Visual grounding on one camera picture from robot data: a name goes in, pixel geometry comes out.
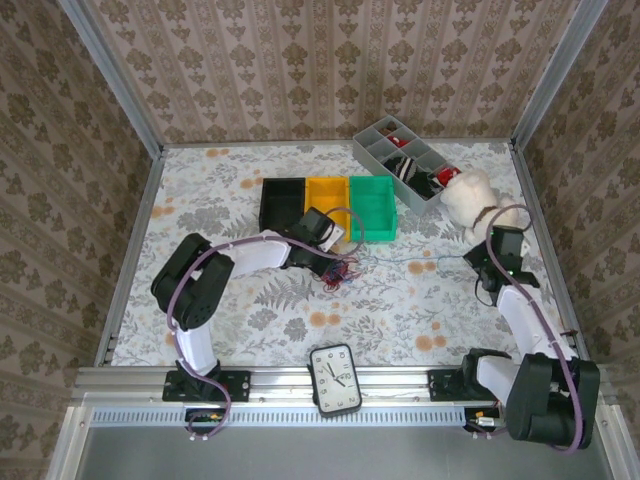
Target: clock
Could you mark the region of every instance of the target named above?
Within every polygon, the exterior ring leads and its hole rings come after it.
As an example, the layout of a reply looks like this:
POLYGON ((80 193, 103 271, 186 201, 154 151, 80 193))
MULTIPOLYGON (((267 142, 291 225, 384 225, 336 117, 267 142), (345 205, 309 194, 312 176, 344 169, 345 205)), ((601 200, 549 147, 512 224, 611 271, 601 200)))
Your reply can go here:
POLYGON ((309 359, 320 415, 333 417, 358 411, 362 396, 349 346, 340 344, 317 348, 309 359))

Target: white plush toy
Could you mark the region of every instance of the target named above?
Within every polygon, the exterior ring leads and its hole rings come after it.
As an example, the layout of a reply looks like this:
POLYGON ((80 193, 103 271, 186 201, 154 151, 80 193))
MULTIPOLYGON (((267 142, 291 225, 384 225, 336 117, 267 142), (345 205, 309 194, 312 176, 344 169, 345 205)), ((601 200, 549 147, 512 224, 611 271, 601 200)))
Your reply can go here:
MULTIPOLYGON (((485 240, 489 221, 498 210, 515 203, 508 198, 498 201, 491 190, 489 176, 478 169, 459 173, 449 180, 440 200, 447 206, 452 220, 465 227, 465 240, 474 245, 485 240)), ((515 227, 517 222, 518 210, 514 208, 503 213, 495 225, 515 227)))

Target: wall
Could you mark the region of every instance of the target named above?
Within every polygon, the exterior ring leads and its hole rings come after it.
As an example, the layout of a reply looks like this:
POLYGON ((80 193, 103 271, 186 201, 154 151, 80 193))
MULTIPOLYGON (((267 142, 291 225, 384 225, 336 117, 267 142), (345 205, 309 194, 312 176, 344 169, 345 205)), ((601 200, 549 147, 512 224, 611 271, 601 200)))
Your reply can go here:
POLYGON ((640 447, 640 2, 611 1, 525 157, 593 358, 640 447))
POLYGON ((513 132, 577 1, 89 0, 163 143, 513 132))
POLYGON ((39 478, 150 160, 53 1, 0 2, 0 478, 39 478))

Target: gray compartment organizer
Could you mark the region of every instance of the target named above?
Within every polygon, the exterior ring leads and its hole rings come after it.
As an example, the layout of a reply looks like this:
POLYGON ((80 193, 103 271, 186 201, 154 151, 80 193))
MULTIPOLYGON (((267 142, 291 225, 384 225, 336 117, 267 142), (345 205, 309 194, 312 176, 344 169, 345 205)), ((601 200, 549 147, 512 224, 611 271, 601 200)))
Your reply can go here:
POLYGON ((439 193, 425 200, 382 165, 382 162, 387 158, 403 155, 415 159, 419 168, 436 174, 445 167, 453 166, 442 155, 432 150, 400 120, 387 115, 354 136, 353 143, 353 156, 355 159, 373 175, 389 175, 393 179, 393 188, 396 196, 415 214, 424 215, 428 209, 440 202, 439 193), (398 127, 391 135, 409 142, 402 148, 396 147, 391 140, 378 131, 386 127, 391 121, 395 122, 398 127))

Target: floral tablecloth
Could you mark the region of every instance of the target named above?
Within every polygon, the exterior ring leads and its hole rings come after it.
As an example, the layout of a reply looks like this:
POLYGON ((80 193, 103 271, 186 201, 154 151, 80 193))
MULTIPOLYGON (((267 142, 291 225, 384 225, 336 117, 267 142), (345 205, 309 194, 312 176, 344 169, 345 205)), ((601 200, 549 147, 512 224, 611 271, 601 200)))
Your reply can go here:
MULTIPOLYGON (((506 144, 432 146, 462 170, 484 169, 500 195, 523 201, 506 144)), ((170 365, 176 359, 149 288, 185 235, 199 232, 215 245, 258 233, 265 177, 350 175, 368 173, 346 144, 170 150, 112 364, 170 365)), ((475 276, 464 260, 433 258, 462 255, 471 247, 444 206, 418 217, 396 204, 396 241, 367 244, 355 267, 362 275, 335 293, 296 268, 231 280, 210 322, 221 362, 304 365, 313 348, 341 342, 351 346, 358 365, 458 364, 477 346, 516 353, 498 311, 476 300, 475 276)), ((527 238, 532 248, 525 267, 536 274, 544 306, 559 321, 531 229, 527 238)), ((338 245, 343 252, 349 247, 338 245)))

